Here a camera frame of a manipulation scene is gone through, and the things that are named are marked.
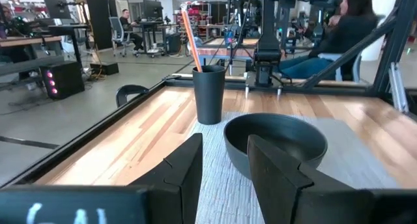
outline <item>robot workstation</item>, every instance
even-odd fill
[[[219,62],[121,87],[114,112],[2,186],[0,223],[417,223],[417,123],[397,73],[416,0],[308,79],[272,74],[276,1],[335,0],[256,1],[257,42],[239,9],[236,42],[195,47],[250,56],[245,77]],[[326,79],[382,36],[372,84]]]

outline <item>concrete floor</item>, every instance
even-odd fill
[[[408,47],[417,48],[414,44]],[[84,66],[93,60],[83,57]],[[114,57],[112,51],[100,53],[102,62],[117,62],[119,74],[93,83],[90,89],[65,100],[51,101],[40,90],[28,91],[25,87],[0,92],[0,136],[62,145],[116,110],[115,93],[123,85],[136,84],[151,87],[163,77],[183,68],[180,73],[191,74],[194,65],[190,57],[157,57],[146,55],[136,58]],[[404,53],[400,63],[406,87],[417,88],[415,53]],[[379,62],[363,62],[361,78],[372,83]],[[233,75],[243,76],[245,63],[235,62]],[[0,77],[0,82],[15,76]],[[50,152],[50,149],[0,142],[0,184]]]

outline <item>metal frame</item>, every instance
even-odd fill
[[[401,54],[407,39],[408,32],[410,30],[411,21],[414,19],[414,13],[417,5],[415,0],[401,0],[401,6],[396,19],[387,21],[381,27],[384,27],[382,31],[373,36],[368,37],[365,41],[360,42],[358,45],[349,50],[342,58],[338,59],[326,70],[320,74],[308,79],[306,81],[295,81],[294,85],[284,85],[283,92],[294,92],[302,94],[333,94],[333,95],[350,95],[350,96],[368,96],[376,98],[386,98],[389,87],[388,69],[391,63],[398,63],[401,58]],[[322,81],[322,78],[332,72],[343,64],[344,61],[351,59],[355,56],[355,50],[362,50],[371,43],[372,39],[375,40],[388,33],[388,41],[386,43],[385,51],[382,55],[381,63],[377,75],[375,77],[374,84],[370,87],[363,85],[351,85],[348,82],[338,83],[337,85],[328,84]],[[39,179],[41,176],[52,170],[56,165],[60,164],[67,157],[75,153],[77,150],[85,146],[89,141],[100,135],[104,130],[108,129],[111,125],[117,122],[120,118],[131,112],[134,108],[148,100],[153,94],[157,93],[165,86],[177,86],[177,87],[192,87],[193,81],[191,75],[175,75],[164,78],[154,87],[150,88],[145,94],[140,94],[130,100],[127,104],[122,105],[116,109],[106,118],[97,122],[94,126],[83,132],[81,135],[71,140],[65,145],[61,145],[48,155],[44,156],[38,162],[28,167],[25,171],[15,176],[12,180],[2,184],[0,188],[5,186],[11,186],[14,184],[30,184]],[[244,90],[247,86],[247,79],[226,78],[225,88]],[[279,88],[268,87],[254,87],[254,91],[275,92]]]

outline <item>straw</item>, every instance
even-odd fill
[[[203,70],[201,69],[200,59],[198,57],[198,52],[197,52],[197,46],[195,45],[195,42],[194,42],[194,35],[192,33],[190,18],[188,17],[187,11],[185,10],[182,11],[182,18],[184,19],[184,26],[187,32],[188,41],[190,41],[191,53],[193,55],[195,65],[197,66],[198,72],[203,72]]]

